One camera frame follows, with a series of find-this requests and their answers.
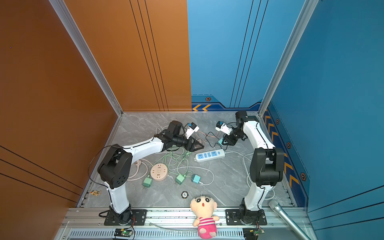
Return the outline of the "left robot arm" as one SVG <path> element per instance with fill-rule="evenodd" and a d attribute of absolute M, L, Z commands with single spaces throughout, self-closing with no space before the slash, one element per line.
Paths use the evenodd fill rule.
<path fill-rule="evenodd" d="M 166 129 L 149 140 L 130 146 L 110 146 L 98 166 L 103 186 L 107 188 L 110 197 L 108 215 L 120 225 L 131 224 L 133 213 L 126 192 L 131 165 L 172 147 L 184 148 L 188 152 L 202 150 L 204 145 L 192 137 L 198 130 L 199 127 L 195 123 L 184 126 L 181 122 L 172 121 Z"/>

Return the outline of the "white blue power strip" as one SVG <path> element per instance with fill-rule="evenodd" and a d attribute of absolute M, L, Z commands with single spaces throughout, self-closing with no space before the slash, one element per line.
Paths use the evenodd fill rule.
<path fill-rule="evenodd" d="M 226 153 L 224 150 L 213 150 L 203 153 L 197 153 L 195 156 L 195 161 L 198 163 L 211 161 L 211 160 L 217 160 L 224 158 L 226 156 Z"/>

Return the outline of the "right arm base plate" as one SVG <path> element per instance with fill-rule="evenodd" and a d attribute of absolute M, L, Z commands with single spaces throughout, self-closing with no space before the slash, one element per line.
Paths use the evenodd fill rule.
<path fill-rule="evenodd" d="M 239 209 L 227 209 L 226 211 L 226 221 L 228 226 L 266 226 L 267 217 L 264 210 L 259 211 L 249 211 L 241 212 Z"/>

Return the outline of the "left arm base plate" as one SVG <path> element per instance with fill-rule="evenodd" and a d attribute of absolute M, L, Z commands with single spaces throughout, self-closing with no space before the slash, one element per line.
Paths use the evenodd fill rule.
<path fill-rule="evenodd" d="M 115 213 L 113 210 L 108 210 L 104 221 L 105 226 L 144 226 L 147 217 L 147 210 L 127 209 L 121 214 Z"/>

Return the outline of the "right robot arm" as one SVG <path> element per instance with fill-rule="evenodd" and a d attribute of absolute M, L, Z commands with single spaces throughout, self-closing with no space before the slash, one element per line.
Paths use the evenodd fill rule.
<path fill-rule="evenodd" d="M 266 225 L 262 203 L 283 179 L 285 153 L 269 141 L 258 118 L 249 116 L 246 111 L 236 112 L 236 127 L 222 124 L 220 131 L 224 133 L 222 146 L 234 146 L 238 140 L 249 140 L 254 148 L 249 168 L 251 186 L 240 204 L 239 219 L 245 225 Z"/>

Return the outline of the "teal charger with black cable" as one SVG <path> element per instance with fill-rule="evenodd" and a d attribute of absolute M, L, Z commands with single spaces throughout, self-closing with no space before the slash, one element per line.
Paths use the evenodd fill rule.
<path fill-rule="evenodd" d="M 221 146 L 224 146 L 224 138 L 221 138 L 221 139 L 218 141 L 218 144 L 221 145 Z"/>

